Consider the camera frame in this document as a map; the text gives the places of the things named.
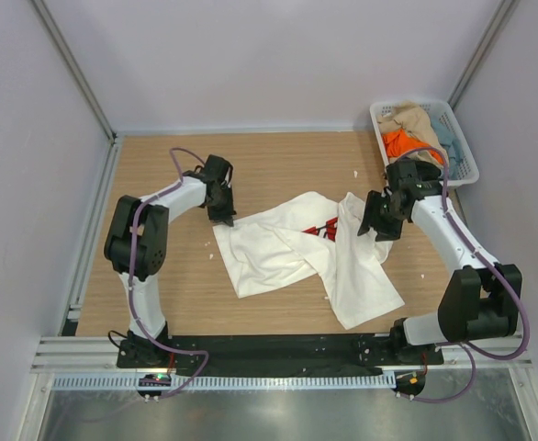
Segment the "left corner aluminium post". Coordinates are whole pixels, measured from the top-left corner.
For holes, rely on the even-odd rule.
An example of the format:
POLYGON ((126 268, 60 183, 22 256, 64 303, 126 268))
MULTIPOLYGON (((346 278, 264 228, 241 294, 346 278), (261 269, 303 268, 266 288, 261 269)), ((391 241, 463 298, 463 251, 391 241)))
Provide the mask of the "left corner aluminium post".
POLYGON ((89 106, 98 126, 106 135, 108 142, 113 144, 116 141, 117 134, 107 119, 104 110, 98 103, 92 87, 89 85, 81 66, 77 62, 70 45, 63 36, 62 31, 53 17, 53 14, 49 10, 46 2, 43 0, 30 0, 28 3, 38 16, 41 25, 49 37, 49 40, 62 59, 66 70, 72 77, 73 82, 82 95, 82 98, 86 102, 87 106, 89 106))

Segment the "light blue garment in basket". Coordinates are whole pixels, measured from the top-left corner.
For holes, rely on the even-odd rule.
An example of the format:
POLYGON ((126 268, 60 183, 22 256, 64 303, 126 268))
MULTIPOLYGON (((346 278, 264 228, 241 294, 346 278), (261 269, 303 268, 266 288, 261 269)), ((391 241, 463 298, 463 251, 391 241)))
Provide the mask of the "light blue garment in basket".
POLYGON ((440 119, 431 118, 431 126, 447 154, 448 177, 452 180, 461 180, 463 178, 461 164, 464 160, 461 142, 440 119))

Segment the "beige garment in basket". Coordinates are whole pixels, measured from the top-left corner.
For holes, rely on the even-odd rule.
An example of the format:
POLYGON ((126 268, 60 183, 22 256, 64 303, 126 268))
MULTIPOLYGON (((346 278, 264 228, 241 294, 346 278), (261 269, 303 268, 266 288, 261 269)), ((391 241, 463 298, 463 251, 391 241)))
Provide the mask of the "beige garment in basket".
POLYGON ((431 118, 420 105, 406 101, 384 115, 377 115, 375 120, 381 138, 391 131, 404 130, 410 137, 430 144, 431 151, 438 149, 444 154, 444 164, 448 162, 447 154, 432 129, 431 118))

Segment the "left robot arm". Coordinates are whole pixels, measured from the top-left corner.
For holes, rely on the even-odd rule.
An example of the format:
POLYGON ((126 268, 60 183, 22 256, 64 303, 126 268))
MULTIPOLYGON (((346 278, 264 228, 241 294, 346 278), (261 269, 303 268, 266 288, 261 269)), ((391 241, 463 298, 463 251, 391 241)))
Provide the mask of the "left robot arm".
POLYGON ((169 225, 190 209, 207 211, 214 224, 233 225, 232 164, 216 155, 180 171, 171 185, 139 198, 125 195, 115 207, 104 246, 128 300, 130 322, 116 343, 119 368, 160 368, 171 349, 160 301, 158 273, 167 254, 169 225))

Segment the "corner aluminium post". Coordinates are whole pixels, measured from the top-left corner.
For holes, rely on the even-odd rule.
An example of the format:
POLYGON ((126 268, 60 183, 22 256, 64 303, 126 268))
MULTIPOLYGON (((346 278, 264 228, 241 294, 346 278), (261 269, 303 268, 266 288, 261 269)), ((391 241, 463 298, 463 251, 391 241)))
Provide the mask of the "corner aluminium post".
POLYGON ((452 110, 457 109, 462 101, 465 92, 472 84, 476 74, 481 69, 483 63, 488 58, 493 47, 497 43, 500 34, 509 23, 511 17, 519 5, 519 0, 501 0, 498 7, 488 22, 479 42, 477 43, 465 69, 461 73, 452 93, 449 96, 448 104, 452 110))
POLYGON ((98 103, 92 87, 89 85, 81 66, 77 62, 70 45, 63 36, 62 31, 53 17, 53 14, 49 10, 46 2, 43 0, 30 0, 28 3, 38 16, 41 25, 49 37, 49 40, 62 59, 66 70, 72 77, 73 82, 82 95, 82 98, 86 102, 87 106, 89 106, 98 126, 106 135, 108 142, 113 144, 116 141, 117 134, 107 119, 104 110, 98 103))

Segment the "right corner aluminium post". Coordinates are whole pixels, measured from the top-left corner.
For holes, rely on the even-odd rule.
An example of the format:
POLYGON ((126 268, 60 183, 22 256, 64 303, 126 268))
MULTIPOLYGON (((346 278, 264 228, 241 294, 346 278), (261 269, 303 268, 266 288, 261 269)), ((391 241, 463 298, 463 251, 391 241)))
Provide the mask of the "right corner aluminium post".
POLYGON ((488 58, 493 47, 497 43, 500 34, 509 23, 511 17, 519 5, 519 0, 501 0, 498 7, 488 22, 479 42, 477 43, 465 69, 461 73, 452 93, 449 96, 448 104, 452 110, 457 109, 462 101, 465 92, 472 84, 476 74, 481 69, 483 63, 488 58))

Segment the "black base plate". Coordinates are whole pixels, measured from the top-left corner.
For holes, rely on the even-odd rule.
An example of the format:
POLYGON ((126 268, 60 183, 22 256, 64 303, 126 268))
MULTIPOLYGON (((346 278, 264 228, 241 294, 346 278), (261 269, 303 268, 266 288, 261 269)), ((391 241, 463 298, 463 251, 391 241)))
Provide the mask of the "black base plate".
POLYGON ((169 354, 128 336, 118 344, 119 368, 174 368, 191 376, 209 354, 203 377, 293 378, 374 376, 382 367, 440 366, 433 345, 408 346, 386 334, 176 335, 169 354))

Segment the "orange garment in basket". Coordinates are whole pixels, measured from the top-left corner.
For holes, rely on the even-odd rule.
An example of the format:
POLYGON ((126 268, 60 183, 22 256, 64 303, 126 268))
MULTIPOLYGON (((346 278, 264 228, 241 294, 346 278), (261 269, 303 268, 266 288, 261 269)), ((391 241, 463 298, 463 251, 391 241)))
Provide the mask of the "orange garment in basket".
POLYGON ((390 162, 397 160, 406 154, 413 156, 416 160, 421 160, 442 167, 444 164, 444 154, 438 149, 430 150, 430 144, 410 137, 404 130, 395 130, 382 135, 387 158, 390 162))

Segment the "aluminium rail frame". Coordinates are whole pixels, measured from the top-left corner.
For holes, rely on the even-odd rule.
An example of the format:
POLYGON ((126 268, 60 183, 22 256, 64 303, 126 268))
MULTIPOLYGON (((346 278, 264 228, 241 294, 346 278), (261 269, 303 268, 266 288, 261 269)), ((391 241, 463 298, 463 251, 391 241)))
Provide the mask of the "aluminium rail frame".
MULTIPOLYGON (((494 338, 474 342, 479 348, 494 356, 513 353, 521 343, 521 335, 507 338, 494 338)), ((471 351, 478 368, 490 368, 498 360, 483 356, 475 349, 464 345, 471 351)), ((444 365, 449 368, 469 367, 469 358, 465 350, 457 345, 444 346, 442 351, 444 365)), ((41 337, 31 365, 31 373, 80 373, 112 372, 116 368, 118 350, 106 337, 57 336, 41 337)), ((528 349, 520 356, 505 361, 506 366, 531 366, 532 360, 528 349)))

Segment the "black garment in basket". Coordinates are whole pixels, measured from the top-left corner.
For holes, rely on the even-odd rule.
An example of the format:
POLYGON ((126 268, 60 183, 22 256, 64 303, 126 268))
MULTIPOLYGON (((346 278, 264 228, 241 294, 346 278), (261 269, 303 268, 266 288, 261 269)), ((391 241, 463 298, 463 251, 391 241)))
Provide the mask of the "black garment in basket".
POLYGON ((421 181, 438 181, 442 178, 443 170, 432 163, 416 161, 415 165, 421 181))

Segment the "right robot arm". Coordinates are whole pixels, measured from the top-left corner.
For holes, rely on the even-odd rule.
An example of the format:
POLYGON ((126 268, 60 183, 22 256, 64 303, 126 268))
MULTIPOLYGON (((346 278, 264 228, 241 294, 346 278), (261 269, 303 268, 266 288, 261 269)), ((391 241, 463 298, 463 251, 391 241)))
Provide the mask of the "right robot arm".
POLYGON ((390 330, 398 350, 465 344, 482 356, 510 361, 530 340, 521 303, 522 274, 487 253, 456 214, 448 183, 422 161, 398 159, 385 171, 387 185, 367 196, 359 234, 378 242, 401 237, 404 223, 424 232, 451 277, 437 311, 397 320, 390 330))

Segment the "white t shirt red print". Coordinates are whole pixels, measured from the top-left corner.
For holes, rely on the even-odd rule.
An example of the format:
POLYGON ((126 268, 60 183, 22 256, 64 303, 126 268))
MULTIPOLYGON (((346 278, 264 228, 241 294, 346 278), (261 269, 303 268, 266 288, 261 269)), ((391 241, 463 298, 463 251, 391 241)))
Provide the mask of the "white t shirt red print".
POLYGON ((403 306, 383 264, 392 244, 359 234, 365 203, 310 191, 213 232, 238 298, 320 277, 336 319, 350 330, 403 306))

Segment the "white plastic basket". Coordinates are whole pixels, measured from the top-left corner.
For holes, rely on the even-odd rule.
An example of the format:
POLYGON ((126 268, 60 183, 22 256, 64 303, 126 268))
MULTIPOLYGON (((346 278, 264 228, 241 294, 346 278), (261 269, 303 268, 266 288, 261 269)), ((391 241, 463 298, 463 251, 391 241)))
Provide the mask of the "white plastic basket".
POLYGON ((432 99, 375 102, 369 111, 384 164, 427 144, 441 152, 419 152, 413 157, 438 167, 446 160, 450 187, 478 180, 475 159, 448 103, 432 99))

